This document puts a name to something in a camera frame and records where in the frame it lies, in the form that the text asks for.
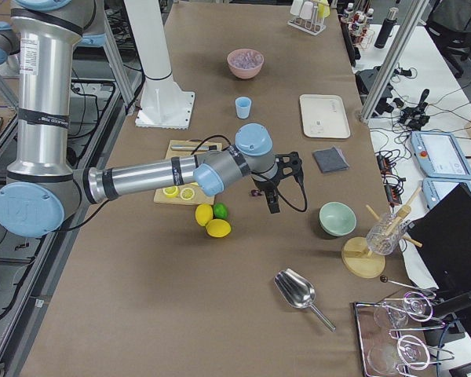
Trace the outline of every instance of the spoon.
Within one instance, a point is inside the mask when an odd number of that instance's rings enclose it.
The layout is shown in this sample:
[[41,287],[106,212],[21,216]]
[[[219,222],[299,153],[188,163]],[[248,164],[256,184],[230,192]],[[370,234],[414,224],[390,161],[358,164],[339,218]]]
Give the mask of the spoon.
[[327,328],[331,331],[336,330],[331,321],[314,306],[316,292],[312,284],[304,277],[298,275],[292,269],[285,269],[274,277],[274,282],[291,306],[297,309],[310,308]]

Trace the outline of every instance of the brown table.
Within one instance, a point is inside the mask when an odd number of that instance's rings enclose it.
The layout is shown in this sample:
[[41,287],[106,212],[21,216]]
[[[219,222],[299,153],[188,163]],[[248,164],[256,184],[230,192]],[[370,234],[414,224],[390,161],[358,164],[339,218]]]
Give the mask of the brown table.
[[[276,153],[298,151],[304,161],[309,210],[282,201],[270,214],[263,197],[250,196],[249,178],[217,196],[230,210],[232,233],[209,238],[194,207],[153,203],[153,192],[107,205],[84,226],[49,305],[22,376],[328,376],[360,375],[351,302],[377,301],[396,288],[365,280],[343,266],[348,237],[325,234],[317,222],[326,202],[348,204],[358,218],[353,236],[373,225],[366,203],[387,210],[368,129],[340,27],[332,15],[313,37],[289,27],[288,7],[179,3],[166,36],[176,81],[196,92],[188,130],[142,129],[129,117],[109,166],[161,159],[169,139],[226,134],[244,124],[265,125]],[[227,54],[260,50],[259,76],[238,80]],[[307,138],[298,98],[304,93],[342,97],[352,136]],[[253,99],[247,121],[233,101]],[[336,145],[347,171],[321,174],[312,151]],[[300,190],[280,186],[296,206]],[[292,268],[316,286],[318,307],[337,325],[329,332],[312,312],[289,307],[273,277]],[[404,280],[399,255],[386,274]]]

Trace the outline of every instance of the scoop handle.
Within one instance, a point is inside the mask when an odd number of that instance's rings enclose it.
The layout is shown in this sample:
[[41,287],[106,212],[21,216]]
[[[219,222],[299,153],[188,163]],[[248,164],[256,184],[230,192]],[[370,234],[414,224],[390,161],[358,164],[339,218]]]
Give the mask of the scoop handle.
[[310,305],[311,310],[314,312],[315,315],[318,316],[318,318],[326,325],[327,328],[331,330],[331,332],[334,332],[337,330],[334,324],[331,323],[331,321],[326,318],[326,316],[321,313],[321,310],[317,309],[313,304]]

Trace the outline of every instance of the blue cup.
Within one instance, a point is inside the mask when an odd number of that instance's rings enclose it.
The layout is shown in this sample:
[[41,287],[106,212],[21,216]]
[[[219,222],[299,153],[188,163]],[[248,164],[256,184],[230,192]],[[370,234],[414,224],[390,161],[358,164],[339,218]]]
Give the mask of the blue cup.
[[250,116],[251,99],[248,97],[239,97],[235,99],[235,112],[240,119],[246,119]]

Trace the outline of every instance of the green bowl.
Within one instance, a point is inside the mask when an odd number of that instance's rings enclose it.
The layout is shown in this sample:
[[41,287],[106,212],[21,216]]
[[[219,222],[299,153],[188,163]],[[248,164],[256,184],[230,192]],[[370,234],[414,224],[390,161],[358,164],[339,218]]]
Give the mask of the green bowl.
[[329,202],[319,211],[319,223],[332,236],[345,236],[356,227],[356,215],[343,203]]

